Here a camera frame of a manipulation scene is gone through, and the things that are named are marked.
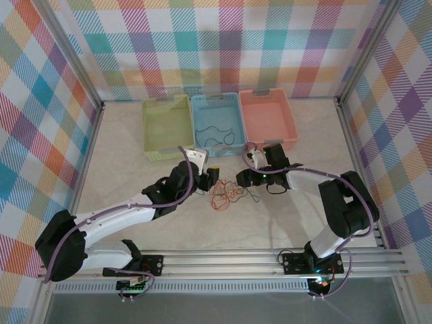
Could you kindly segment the orange plastic basket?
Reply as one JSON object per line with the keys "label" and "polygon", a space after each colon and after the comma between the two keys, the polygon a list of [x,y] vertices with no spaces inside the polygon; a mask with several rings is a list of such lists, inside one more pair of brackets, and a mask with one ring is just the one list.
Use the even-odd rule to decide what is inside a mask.
{"label": "orange plastic basket", "polygon": [[294,147],[298,131],[284,89],[242,90],[238,95],[249,142],[260,149],[277,143],[284,149]]}

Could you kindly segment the green plastic basket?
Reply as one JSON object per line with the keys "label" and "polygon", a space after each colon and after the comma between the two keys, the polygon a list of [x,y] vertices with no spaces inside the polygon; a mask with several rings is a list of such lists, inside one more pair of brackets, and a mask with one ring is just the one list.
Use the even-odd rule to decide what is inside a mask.
{"label": "green plastic basket", "polygon": [[193,149],[192,110],[187,95],[142,102],[142,147],[150,161],[180,157],[178,147]]}

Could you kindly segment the blue plastic basket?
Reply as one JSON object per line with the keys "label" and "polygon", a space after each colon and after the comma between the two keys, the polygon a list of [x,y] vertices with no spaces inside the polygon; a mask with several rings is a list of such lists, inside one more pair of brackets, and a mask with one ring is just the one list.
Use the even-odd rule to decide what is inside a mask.
{"label": "blue plastic basket", "polygon": [[194,95],[191,105],[195,147],[211,157],[242,152],[246,133],[238,94]]}

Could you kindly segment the aluminium side rail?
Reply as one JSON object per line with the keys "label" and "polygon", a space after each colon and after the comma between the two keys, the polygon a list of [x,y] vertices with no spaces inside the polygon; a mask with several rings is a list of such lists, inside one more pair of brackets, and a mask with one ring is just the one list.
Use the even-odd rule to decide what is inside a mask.
{"label": "aluminium side rail", "polygon": [[104,112],[105,112],[105,103],[102,102],[102,105],[99,107],[95,115],[94,126],[90,132],[88,145],[86,147],[86,152],[84,154],[84,158],[80,165],[80,172],[78,174],[78,179],[76,180],[76,187],[73,191],[73,194],[71,195],[72,200],[70,203],[69,212],[70,215],[72,216],[73,221],[75,221],[76,219],[77,210],[80,204],[80,199],[84,189],[86,177],[88,174],[88,169],[90,167],[93,151],[95,149],[95,144],[97,142],[97,136],[99,134]]}
{"label": "aluminium side rail", "polygon": [[[348,118],[346,117],[343,105],[341,104],[340,100],[337,97],[335,97],[333,99],[333,101],[334,101],[335,109],[337,112],[337,116],[338,116],[340,123],[341,123],[344,137],[346,139],[346,144],[348,147],[350,158],[352,160],[352,164],[354,166],[354,170],[359,174],[360,178],[362,179],[362,181],[364,182],[364,184],[366,186],[366,189],[369,191],[369,194],[371,195],[371,197],[373,197],[371,187],[369,186],[369,182],[368,182],[368,179],[366,177],[366,173],[363,169],[362,161],[360,158],[360,153],[357,150],[356,143],[354,140],[354,135],[350,129],[350,125],[348,123]],[[375,237],[375,241],[376,241],[378,247],[387,248],[386,238],[382,233],[382,227],[381,227],[381,223],[379,221],[374,225],[373,235]]]}

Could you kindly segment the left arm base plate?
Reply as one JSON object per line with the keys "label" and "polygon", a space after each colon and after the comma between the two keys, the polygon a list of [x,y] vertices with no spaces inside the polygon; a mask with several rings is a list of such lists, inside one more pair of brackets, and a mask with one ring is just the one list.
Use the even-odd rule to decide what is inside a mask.
{"label": "left arm base plate", "polygon": [[133,257],[132,260],[121,268],[121,271],[114,271],[112,267],[104,268],[103,277],[133,276],[138,272],[152,273],[155,277],[161,276],[163,270],[163,255],[145,254]]}

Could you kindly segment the aluminium mounting rail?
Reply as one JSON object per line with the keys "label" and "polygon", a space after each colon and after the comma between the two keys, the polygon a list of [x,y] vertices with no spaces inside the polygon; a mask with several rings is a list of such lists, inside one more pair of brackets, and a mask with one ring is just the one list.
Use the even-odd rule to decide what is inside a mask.
{"label": "aluminium mounting rail", "polygon": [[[96,250],[118,247],[97,244]],[[285,275],[277,262],[281,250],[233,249],[233,250],[140,250],[142,254],[163,255],[163,279],[268,279],[313,278],[312,275]],[[408,266],[399,250],[382,248],[353,248],[340,252],[344,273],[353,277],[393,277],[408,274]],[[83,269],[68,279],[84,276],[102,276],[102,268]]]}

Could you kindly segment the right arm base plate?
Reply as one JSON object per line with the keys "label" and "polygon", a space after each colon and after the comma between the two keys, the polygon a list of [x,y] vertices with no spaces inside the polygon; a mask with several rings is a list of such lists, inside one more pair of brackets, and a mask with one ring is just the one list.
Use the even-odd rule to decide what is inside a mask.
{"label": "right arm base plate", "polygon": [[324,259],[307,256],[306,253],[285,253],[281,255],[285,275],[343,274],[344,266],[339,254]]}

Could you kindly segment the aluminium frame post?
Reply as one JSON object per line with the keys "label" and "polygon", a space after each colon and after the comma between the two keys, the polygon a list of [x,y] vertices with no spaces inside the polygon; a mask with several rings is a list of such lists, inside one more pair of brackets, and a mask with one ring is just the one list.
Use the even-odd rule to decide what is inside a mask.
{"label": "aluminium frame post", "polygon": [[403,2],[404,0],[384,0],[383,5],[378,5],[378,9],[381,11],[379,14],[374,13],[371,18],[373,28],[366,38],[362,37],[360,43],[363,44],[363,47],[355,57],[346,80],[341,83],[340,89],[337,91],[335,96],[335,102],[339,107],[343,108],[347,103],[350,95],[355,89],[355,86],[358,84],[361,75],[365,71],[367,64],[375,54],[377,47]]}
{"label": "aluminium frame post", "polygon": [[84,90],[88,93],[93,103],[100,109],[103,110],[104,101],[100,98],[94,84],[92,83],[90,76],[84,68],[81,60],[78,57],[77,52],[74,50],[67,34],[62,28],[55,12],[49,4],[48,0],[32,0],[33,5],[44,20],[47,28],[53,35],[53,38],[57,42],[57,46],[60,48],[63,56],[67,62],[71,65],[75,72],[77,79],[81,82]]}

